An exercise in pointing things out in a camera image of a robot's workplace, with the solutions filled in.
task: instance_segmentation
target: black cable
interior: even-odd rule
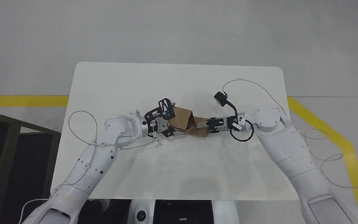
[[[238,119],[238,114],[237,114],[237,110],[236,110],[236,107],[230,102],[230,101],[226,101],[227,105],[229,105],[232,109],[234,109],[235,111],[235,116],[236,116],[236,119]]]
[[[250,134],[250,137],[248,137],[248,138],[245,139],[245,140],[238,139],[238,138],[235,137],[234,134],[233,134],[233,128],[230,128],[231,137],[233,137],[235,140],[237,140],[237,141],[239,141],[239,142],[247,142],[247,141],[249,141],[249,140],[252,138],[254,131],[253,131],[253,125],[252,125],[252,123],[251,123],[249,120],[246,120],[246,122],[251,126],[251,129],[252,129],[251,134]]]

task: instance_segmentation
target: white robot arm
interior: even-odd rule
[[[255,133],[269,157],[287,176],[296,190],[306,223],[358,223],[356,205],[348,204],[332,191],[330,183],[314,164],[304,138],[280,109],[275,110],[278,111],[278,118],[284,128],[275,133],[264,134],[267,129],[263,127],[262,131],[260,128],[260,123],[264,124],[262,119],[258,122]],[[273,125],[274,123],[269,123],[276,120],[276,118],[271,121],[267,120],[265,124]]]
[[[87,146],[63,184],[23,223],[77,223],[82,206],[116,160],[117,148],[126,147],[136,139],[147,136],[146,127],[136,116],[108,118],[105,133],[97,138],[98,146]]]

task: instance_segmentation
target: black panel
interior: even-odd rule
[[[153,224],[214,224],[210,200],[156,200]]]
[[[22,206],[42,198],[51,140],[51,134],[20,134],[0,223],[18,223]],[[41,203],[28,204],[23,216],[27,217]]]
[[[0,158],[2,156],[2,151],[6,141],[7,131],[9,129],[9,124],[5,122],[0,122]]]

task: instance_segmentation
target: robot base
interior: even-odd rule
[[[232,200],[132,200],[127,224],[239,224]]]

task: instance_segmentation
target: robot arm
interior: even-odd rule
[[[82,206],[116,160],[117,148],[148,135],[148,129],[143,129],[135,116],[113,116],[106,120],[105,128],[105,133],[97,137],[98,146],[87,146],[52,197],[23,223],[77,223]]]
[[[358,223],[356,205],[348,204],[332,191],[329,182],[314,164],[305,140],[281,109],[263,107],[254,114],[237,113],[233,104],[227,100],[227,95],[218,92],[214,98],[219,105],[232,107],[235,116],[211,118],[197,123],[197,128],[207,128],[211,133],[232,129],[248,131],[251,126],[246,121],[249,120],[269,157],[296,190],[307,224]],[[279,123],[284,128],[273,132]]]
[[[356,205],[348,204],[331,190],[299,131],[280,109],[276,110],[284,128],[265,134],[257,127],[255,133],[269,157],[296,190],[306,223],[358,223]]]

